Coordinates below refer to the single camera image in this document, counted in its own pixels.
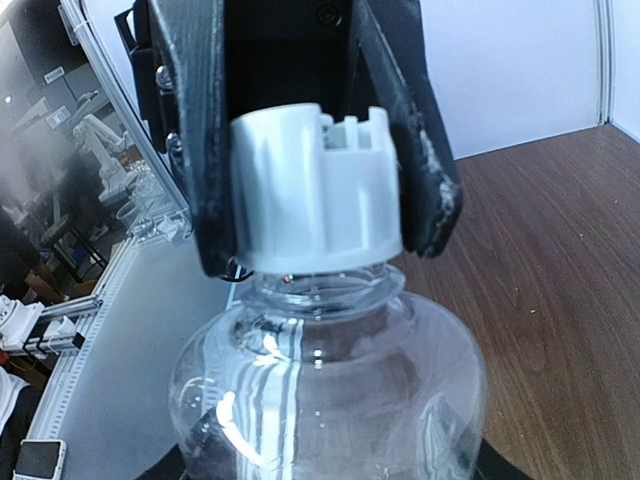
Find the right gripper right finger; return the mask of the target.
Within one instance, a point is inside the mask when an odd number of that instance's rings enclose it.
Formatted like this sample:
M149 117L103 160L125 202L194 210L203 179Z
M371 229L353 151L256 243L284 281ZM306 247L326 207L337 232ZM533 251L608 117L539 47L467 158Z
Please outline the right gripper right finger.
M435 258L455 228L463 190L428 73L421 4L359 1L357 34L396 148L404 249Z

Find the white bottle cap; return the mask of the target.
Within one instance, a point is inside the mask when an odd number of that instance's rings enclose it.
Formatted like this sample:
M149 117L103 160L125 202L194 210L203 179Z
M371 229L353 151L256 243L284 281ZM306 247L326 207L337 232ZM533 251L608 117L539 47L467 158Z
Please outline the white bottle cap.
M341 121L313 103L230 125L237 262L263 274L341 272L401 253L397 154L388 114Z

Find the large clear plastic bottle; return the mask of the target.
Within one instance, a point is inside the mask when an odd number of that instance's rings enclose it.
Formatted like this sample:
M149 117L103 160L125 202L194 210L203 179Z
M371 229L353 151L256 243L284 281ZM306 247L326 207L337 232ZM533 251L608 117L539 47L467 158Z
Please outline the large clear plastic bottle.
M486 404L474 335L387 264L257 275L169 387L192 479L469 479Z

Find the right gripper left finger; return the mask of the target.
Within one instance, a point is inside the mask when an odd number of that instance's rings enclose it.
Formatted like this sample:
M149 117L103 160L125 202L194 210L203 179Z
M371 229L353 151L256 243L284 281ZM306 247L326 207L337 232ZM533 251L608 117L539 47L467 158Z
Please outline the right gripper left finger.
M204 272L221 277L236 252L223 1L152 1L170 70L186 192Z

